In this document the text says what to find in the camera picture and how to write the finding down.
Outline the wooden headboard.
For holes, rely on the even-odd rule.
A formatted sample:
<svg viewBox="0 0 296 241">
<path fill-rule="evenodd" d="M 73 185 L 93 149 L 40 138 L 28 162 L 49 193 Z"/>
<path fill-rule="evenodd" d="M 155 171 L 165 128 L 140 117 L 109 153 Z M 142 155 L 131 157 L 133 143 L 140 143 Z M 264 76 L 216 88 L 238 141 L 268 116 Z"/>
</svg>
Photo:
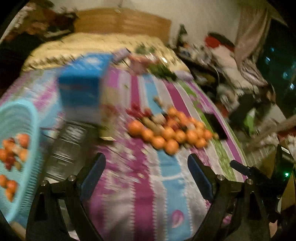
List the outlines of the wooden headboard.
<svg viewBox="0 0 296 241">
<path fill-rule="evenodd" d="M 97 8 L 77 12 L 76 33 L 148 35 L 168 43 L 171 20 L 127 8 Z"/>
</svg>

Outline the pink curtain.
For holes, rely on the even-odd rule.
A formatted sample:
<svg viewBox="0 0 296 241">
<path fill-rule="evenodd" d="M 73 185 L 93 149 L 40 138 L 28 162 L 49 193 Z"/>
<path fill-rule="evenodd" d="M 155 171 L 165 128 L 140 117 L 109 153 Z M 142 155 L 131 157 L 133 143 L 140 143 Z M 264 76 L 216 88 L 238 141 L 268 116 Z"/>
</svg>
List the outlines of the pink curtain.
<svg viewBox="0 0 296 241">
<path fill-rule="evenodd" d="M 248 82 L 259 87 L 267 85 L 256 63 L 266 40 L 271 22 L 267 1 L 244 1 L 234 49 L 237 68 Z"/>
</svg>

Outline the cluttered bedside table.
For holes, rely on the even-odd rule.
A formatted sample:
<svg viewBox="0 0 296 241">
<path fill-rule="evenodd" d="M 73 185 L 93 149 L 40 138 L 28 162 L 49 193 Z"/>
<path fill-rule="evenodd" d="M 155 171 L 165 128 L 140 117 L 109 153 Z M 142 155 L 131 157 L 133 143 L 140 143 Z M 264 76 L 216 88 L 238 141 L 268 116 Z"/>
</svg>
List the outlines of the cluttered bedside table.
<svg viewBox="0 0 296 241">
<path fill-rule="evenodd" d="M 176 47 L 173 51 L 189 68 L 203 92 L 209 97 L 215 97 L 217 87 L 220 82 L 225 81 L 225 77 L 222 76 L 212 51 L 224 47 L 233 53 L 235 45 L 224 35 L 215 32 L 209 32 L 200 45 L 190 44 L 187 38 L 188 32 L 185 25 L 180 24 L 175 41 Z"/>
</svg>

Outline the black smartphone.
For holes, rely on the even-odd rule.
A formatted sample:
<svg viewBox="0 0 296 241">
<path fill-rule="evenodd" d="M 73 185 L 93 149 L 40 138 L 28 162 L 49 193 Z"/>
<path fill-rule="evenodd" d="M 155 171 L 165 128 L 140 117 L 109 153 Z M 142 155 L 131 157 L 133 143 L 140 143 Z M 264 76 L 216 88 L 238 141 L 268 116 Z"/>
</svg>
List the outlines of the black smartphone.
<svg viewBox="0 0 296 241">
<path fill-rule="evenodd" d="M 207 119 L 208 123 L 210 124 L 212 130 L 217 133 L 221 140 L 227 140 L 227 134 L 224 131 L 223 126 L 218 121 L 217 117 L 212 113 L 204 113 L 205 118 Z"/>
</svg>

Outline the cream patterned quilt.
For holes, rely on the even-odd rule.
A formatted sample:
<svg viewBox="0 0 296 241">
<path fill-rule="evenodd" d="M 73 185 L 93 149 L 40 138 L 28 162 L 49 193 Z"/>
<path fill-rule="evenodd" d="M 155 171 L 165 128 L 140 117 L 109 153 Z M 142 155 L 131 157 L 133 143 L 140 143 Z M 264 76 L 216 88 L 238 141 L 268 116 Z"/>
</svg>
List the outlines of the cream patterned quilt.
<svg viewBox="0 0 296 241">
<path fill-rule="evenodd" d="M 123 48 L 134 52 L 144 45 L 154 49 L 154 54 L 164 58 L 171 71 L 187 71 L 188 67 L 157 37 L 148 35 L 74 33 L 60 40 L 49 41 L 34 49 L 22 66 L 22 71 L 60 67 L 88 53 L 114 53 Z"/>
</svg>

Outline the green leafy vegetables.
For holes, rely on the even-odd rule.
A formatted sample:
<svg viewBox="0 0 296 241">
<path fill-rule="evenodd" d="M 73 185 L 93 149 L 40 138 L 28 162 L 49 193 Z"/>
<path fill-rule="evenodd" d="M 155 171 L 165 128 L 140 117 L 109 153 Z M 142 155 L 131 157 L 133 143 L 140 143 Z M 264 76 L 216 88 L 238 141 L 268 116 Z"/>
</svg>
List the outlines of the green leafy vegetables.
<svg viewBox="0 0 296 241">
<path fill-rule="evenodd" d="M 140 44 L 135 48 L 135 53 L 144 55 L 149 59 L 149 62 L 146 64 L 146 70 L 155 77 L 169 82 L 177 80 L 177 75 L 171 72 L 167 64 L 163 63 L 161 58 L 157 56 L 154 46 L 146 47 L 144 44 Z"/>
</svg>

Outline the light blue plastic basket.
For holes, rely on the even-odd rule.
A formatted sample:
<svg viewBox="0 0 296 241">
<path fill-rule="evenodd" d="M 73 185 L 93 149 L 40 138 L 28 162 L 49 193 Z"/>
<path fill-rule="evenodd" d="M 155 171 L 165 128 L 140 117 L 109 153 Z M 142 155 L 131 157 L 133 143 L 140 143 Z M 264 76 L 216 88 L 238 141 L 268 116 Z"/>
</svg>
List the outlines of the light blue plastic basket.
<svg viewBox="0 0 296 241">
<path fill-rule="evenodd" d="M 1 214 L 8 223 L 27 223 L 43 166 L 39 140 L 39 116 L 31 102 L 1 106 Z"/>
</svg>

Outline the blue cardboard box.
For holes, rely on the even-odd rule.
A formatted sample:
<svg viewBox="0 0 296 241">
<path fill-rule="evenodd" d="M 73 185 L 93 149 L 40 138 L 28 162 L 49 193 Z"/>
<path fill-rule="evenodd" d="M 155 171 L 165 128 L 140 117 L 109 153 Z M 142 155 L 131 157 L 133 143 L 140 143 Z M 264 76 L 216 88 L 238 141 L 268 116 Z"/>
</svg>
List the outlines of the blue cardboard box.
<svg viewBox="0 0 296 241">
<path fill-rule="evenodd" d="M 90 53 L 61 71 L 58 87 L 67 121 L 99 125 L 101 86 L 112 58 L 110 53 Z"/>
</svg>

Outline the small purple tin box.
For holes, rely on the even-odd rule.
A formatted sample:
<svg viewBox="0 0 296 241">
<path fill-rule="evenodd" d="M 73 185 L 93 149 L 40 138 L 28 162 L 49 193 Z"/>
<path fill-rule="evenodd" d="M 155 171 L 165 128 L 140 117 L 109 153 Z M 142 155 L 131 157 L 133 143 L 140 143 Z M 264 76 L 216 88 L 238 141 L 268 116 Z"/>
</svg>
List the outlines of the small purple tin box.
<svg viewBox="0 0 296 241">
<path fill-rule="evenodd" d="M 119 50 L 113 52 L 112 53 L 113 63 L 117 64 L 117 63 L 121 62 L 126 57 L 128 57 L 130 55 L 130 53 L 131 53 L 131 51 L 129 51 L 129 49 L 127 49 L 127 48 L 122 48 L 122 49 L 119 49 Z"/>
</svg>

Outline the striped floral bed sheet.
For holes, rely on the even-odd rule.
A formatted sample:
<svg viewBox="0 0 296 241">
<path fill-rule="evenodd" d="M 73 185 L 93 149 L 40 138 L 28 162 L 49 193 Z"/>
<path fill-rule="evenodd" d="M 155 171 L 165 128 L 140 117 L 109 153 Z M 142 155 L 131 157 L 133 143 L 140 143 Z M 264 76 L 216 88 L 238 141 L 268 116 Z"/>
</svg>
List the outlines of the striped floral bed sheet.
<svg viewBox="0 0 296 241">
<path fill-rule="evenodd" d="M 34 104 L 45 133 L 56 133 L 65 114 L 58 77 L 63 68 L 23 73 L 1 97 L 1 103 L 25 99 Z M 191 81 L 175 83 L 153 75 L 134 76 L 109 68 L 102 82 L 100 123 L 103 133 L 113 138 L 99 144 L 97 151 L 106 157 L 106 168 L 89 200 L 86 210 L 105 240 L 186 240 L 199 228 L 208 209 L 191 176 L 187 158 L 195 153 L 216 174 L 230 181 L 245 177 L 230 167 L 244 154 L 222 115 L 204 92 Z M 227 140 L 212 139 L 205 147 L 180 146 L 170 156 L 156 150 L 126 129 L 132 111 L 149 108 L 163 112 L 155 97 L 189 118 L 211 126 L 204 113 L 214 114 L 227 134 Z"/>
</svg>

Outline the clear plastic container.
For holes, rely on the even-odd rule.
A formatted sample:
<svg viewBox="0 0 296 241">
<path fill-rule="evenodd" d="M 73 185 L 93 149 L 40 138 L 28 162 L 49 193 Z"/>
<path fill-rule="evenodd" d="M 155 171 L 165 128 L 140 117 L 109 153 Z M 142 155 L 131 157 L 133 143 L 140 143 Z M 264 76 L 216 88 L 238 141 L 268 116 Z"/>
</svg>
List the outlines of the clear plastic container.
<svg viewBox="0 0 296 241">
<path fill-rule="evenodd" d="M 64 123 L 46 155 L 43 179 L 57 183 L 77 175 L 96 156 L 97 139 L 96 126 L 75 121 Z"/>
</svg>

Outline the large orange in pile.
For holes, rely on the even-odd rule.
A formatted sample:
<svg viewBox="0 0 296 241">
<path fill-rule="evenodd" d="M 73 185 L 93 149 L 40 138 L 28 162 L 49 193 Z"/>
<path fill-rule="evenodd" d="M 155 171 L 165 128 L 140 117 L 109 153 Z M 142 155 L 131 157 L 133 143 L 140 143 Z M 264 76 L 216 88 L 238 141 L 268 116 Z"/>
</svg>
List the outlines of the large orange in pile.
<svg viewBox="0 0 296 241">
<path fill-rule="evenodd" d="M 138 120 L 132 120 L 127 125 L 128 133 L 133 137 L 141 135 L 143 129 L 144 125 Z"/>
</svg>

